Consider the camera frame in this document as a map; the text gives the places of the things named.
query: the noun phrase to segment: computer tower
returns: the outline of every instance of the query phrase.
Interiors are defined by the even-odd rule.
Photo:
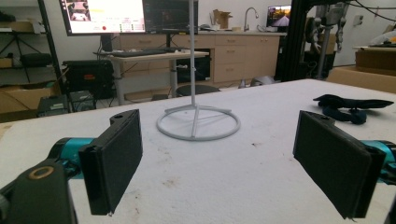
[[[95,100],[113,97],[113,65],[110,60],[66,61],[66,90],[89,91]]]

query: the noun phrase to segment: keyboard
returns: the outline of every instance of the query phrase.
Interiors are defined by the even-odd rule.
[[[174,53],[176,50],[181,51],[183,49],[187,49],[187,48],[184,48],[184,47],[159,47],[159,48],[155,48],[155,49],[143,49],[143,50],[163,50],[168,53]]]
[[[141,50],[141,51],[124,51],[124,52],[112,52],[111,55],[119,58],[131,58],[138,56],[148,56],[155,54],[165,54],[166,51],[160,49],[152,49],[152,50]]]

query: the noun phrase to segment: black box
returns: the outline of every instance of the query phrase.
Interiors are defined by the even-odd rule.
[[[96,109],[96,102],[88,91],[70,92],[70,101],[73,112]]]
[[[41,97],[37,109],[39,118],[67,113],[69,113],[69,107],[65,95]]]
[[[66,89],[89,91],[94,99],[113,97],[113,65],[109,60],[65,61]]]

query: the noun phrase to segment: black metal frame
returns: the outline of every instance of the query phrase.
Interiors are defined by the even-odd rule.
[[[58,55],[56,54],[55,44],[52,38],[52,32],[50,30],[50,20],[47,15],[46,5],[44,0],[37,0],[38,6],[40,8],[41,18],[43,19],[44,28],[46,29],[47,41],[49,44],[49,52],[52,57],[52,67],[55,70],[55,75],[59,81],[59,87],[61,88],[61,93],[65,93],[64,83],[62,81],[62,72],[59,66]]]
[[[292,0],[290,12],[290,24],[286,47],[284,51],[283,67],[281,81],[293,81],[303,79],[298,74],[300,55],[304,41],[305,20],[308,11],[313,6],[332,5],[347,0]]]

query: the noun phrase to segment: table surface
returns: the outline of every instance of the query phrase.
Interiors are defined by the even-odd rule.
[[[367,217],[343,220],[293,158],[299,111],[320,113],[313,99],[326,93],[396,101],[396,94],[308,79],[202,94],[197,104],[229,108],[242,124],[208,142],[176,140],[156,128],[165,109],[190,97],[20,121],[0,140],[0,186],[43,161],[59,139],[98,136],[111,116],[139,109],[143,158],[114,216],[92,216],[83,180],[69,181],[80,223],[383,223],[394,186],[378,183]],[[395,121],[391,105],[368,111],[363,125],[335,125],[360,140],[396,143]]]

